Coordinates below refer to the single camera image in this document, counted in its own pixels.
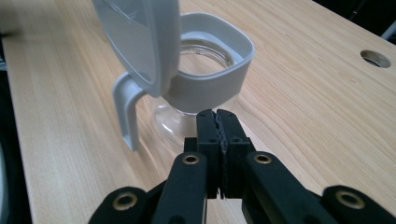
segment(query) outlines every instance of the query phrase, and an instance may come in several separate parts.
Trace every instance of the wood grain surface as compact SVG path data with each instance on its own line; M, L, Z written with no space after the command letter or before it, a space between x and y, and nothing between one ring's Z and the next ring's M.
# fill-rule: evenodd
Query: wood grain surface
M315 193L365 192L396 215L396 47L309 0L180 0L220 16L256 55L235 110L258 150ZM0 26L34 223L87 223L114 189L149 190L180 149L138 103L143 148L122 141L112 101L124 71L90 0L0 0ZM368 64L361 51L386 56ZM240 202L209 202L208 223L244 223Z

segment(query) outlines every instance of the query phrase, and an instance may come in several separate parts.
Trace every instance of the gray plastic lid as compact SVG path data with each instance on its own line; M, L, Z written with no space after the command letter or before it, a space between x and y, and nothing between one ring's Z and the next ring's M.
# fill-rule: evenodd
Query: gray plastic lid
M133 80L151 96L177 74L178 0L93 0L111 45Z

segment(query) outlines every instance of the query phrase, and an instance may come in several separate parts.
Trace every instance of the wooden table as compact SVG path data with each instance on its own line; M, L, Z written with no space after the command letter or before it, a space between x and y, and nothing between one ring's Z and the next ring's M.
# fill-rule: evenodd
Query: wooden table
M86 223L109 192L153 188L180 153L138 103L144 148L122 141L111 88L124 71L90 0L1 0L1 32L35 223ZM181 0L255 43L234 112L258 150L315 193L359 189L396 214L396 47L309 0ZM361 51L386 56L368 64ZM244 222L209 202L208 223Z

